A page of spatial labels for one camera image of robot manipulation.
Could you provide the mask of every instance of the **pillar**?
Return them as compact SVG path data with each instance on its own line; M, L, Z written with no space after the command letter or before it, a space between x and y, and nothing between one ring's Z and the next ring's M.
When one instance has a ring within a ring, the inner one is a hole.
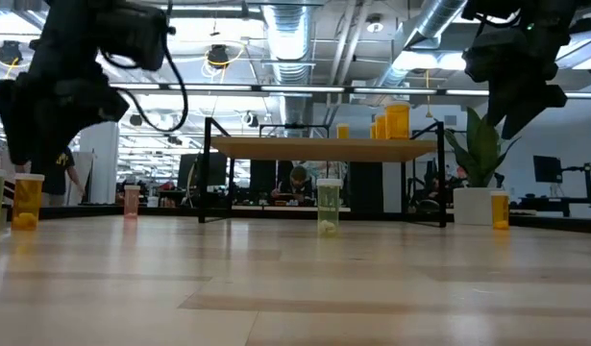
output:
M90 176L90 203L114 203L118 163L119 128L114 122L97 124L82 130L80 151L93 153Z

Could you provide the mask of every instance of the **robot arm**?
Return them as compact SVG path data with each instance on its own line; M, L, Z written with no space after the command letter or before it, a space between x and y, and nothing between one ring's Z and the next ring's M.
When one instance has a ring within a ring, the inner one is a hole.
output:
M569 29L578 6L591 0L469 0L462 16L481 21L480 34L464 53L465 72L476 83L489 84L487 120L506 118L503 138L510 139L549 107L564 107L566 95L548 86L558 67L555 58L570 42ZM491 33L488 16L515 20Z
M0 81L0 116L14 164L49 164L83 128L119 121L129 104L110 87L97 54L156 71L168 54L166 35L173 34L163 11L125 0L45 2L51 8L40 39L30 44L28 72Z

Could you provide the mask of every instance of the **black cable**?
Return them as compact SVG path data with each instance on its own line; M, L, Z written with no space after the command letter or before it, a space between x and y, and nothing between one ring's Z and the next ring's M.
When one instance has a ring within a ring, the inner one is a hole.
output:
M173 7L173 0L169 0L169 5L170 5L170 7ZM143 108L139 104L139 101L137 101L135 96L129 90L127 90L125 88L121 88L121 87L117 87L116 90L124 92L126 95L128 95L133 100L133 103L135 104L135 107L137 108L139 115L141 116L141 118L143 118L143 120L148 125L150 125L151 128L153 128L154 130L159 131L159 132L171 133L171 132L180 130L183 127L183 125L186 123L186 120L188 119L188 93L186 92L186 86L184 84L184 79L182 78L182 75L180 74L180 70L178 69L178 66L176 66L176 64L173 62L173 57L171 56L171 52L169 51L169 47L167 47L167 34L168 34L167 29L165 28L163 35L160 37L160 44L162 44L164 56L167 58L167 63L169 63L169 66L171 67L173 74L176 76L176 79L178 80L178 84L180 85L180 91L182 92L184 108L182 109L182 118L180 119L180 122L178 122L178 124L171 129L168 129L168 130L161 129L158 126L154 125L150 121L148 116L145 114L145 111L143 110Z
M504 29L504 28L510 28L510 27L514 26L515 24L517 24L519 22L519 20L522 18L522 14L521 14L521 12L517 13L517 15L515 15L515 17L513 19L511 19L509 22L506 22L506 23L494 23L494 22L488 20L487 15L485 15L485 14L477 14L477 15L475 15L475 18L478 19L481 23L484 23L485 25L489 25L490 27L493 27L496 29Z
M101 55L103 56L103 58L109 62L110 64L114 65L117 68L121 68L121 69L138 69L139 65L138 64L132 64L132 65L125 65L122 64L120 62L115 61L112 57L111 54L105 52L104 50L101 49Z
M485 28L485 22L486 22L486 21L487 21L487 20L485 19L485 20L482 20L482 21L480 22L480 24L479 24L479 28L477 29L477 35L476 35L475 37L479 37L479 36L480 36L480 34L482 34L482 33L483 33L483 29Z
M173 12L173 0L167 2L167 11L165 12L167 18L171 17L171 12Z

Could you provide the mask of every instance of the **white column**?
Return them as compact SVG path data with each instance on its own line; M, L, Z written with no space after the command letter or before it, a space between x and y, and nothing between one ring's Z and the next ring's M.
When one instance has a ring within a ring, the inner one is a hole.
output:
M94 154L90 203L114 203L118 163L118 124L105 122L84 129L80 151Z
M382 164L382 199L384 212L402 212L402 165L395 162Z

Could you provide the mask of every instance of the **black metal frame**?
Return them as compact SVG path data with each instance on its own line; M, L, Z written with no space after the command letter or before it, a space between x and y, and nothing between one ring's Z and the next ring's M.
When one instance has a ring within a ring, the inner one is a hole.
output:
M223 129L220 124L214 118L206 118L206 129L203 143L203 157L201 158L201 169L199 170L199 223L206 223L207 217L212 216L209 212L208 206L208 180L209 180L209 149L211 148L211 128L215 127L220 131L223 136L231 136ZM227 214L233 208L234 204L234 170L235 170L235 159L229 158L229 185L228 185L228 197L227 197Z
M275 128L289 128L292 125L261 125L259 126L259 135L262 136L262 129L265 127L275 127ZM225 218L230 217L233 215L233 199L234 199L234 165L235 159L230 158L230 170L229 170L229 196L228 196L228 204L226 210L211 210L207 205L208 200L208 177L209 177L209 149L211 148L211 128L215 127L220 131L220 133L224 136L231 136L229 133L223 129L216 120L213 118L206 118L206 129L205 129L205 137L204 137L204 155L201 160L201 169L199 171L199 184L198 188L200 190L200 202L199 202L199 223L206 223L208 216L215 216L218 218ZM296 126L296 128L324 128L326 129L328 136L330 133L330 127L327 125L302 125ZM414 140L421 136L424 133L429 132L436 132L437 137L437 152L438 152L438 196L440 198L440 211L436 215L436 217L429 218L428 216L425 217L424 221L437 221L439 223L440 228L447 227L447 191L445 187L445 140L444 140L444 132L445 132L445 124L442 121L437 121L431 124L426 129L418 132L410 139ZM405 217L405 220L410 221L411 217L407 215L407 198L406 198L406 163L402 162L401 166L402 177L401 177L401 193L402 193L402 215Z
M445 186L446 168L445 168L445 123L436 121L427 128L420 131L413 131L410 140L417 139L423 134L436 133L436 151L438 152L438 198L439 211L436 215L437 222L440 228L447 227L447 187ZM413 178L415 174L415 160L412 161ZM401 166L401 187L402 187L402 213L408 213L408 197L406 196L406 162L402 162Z

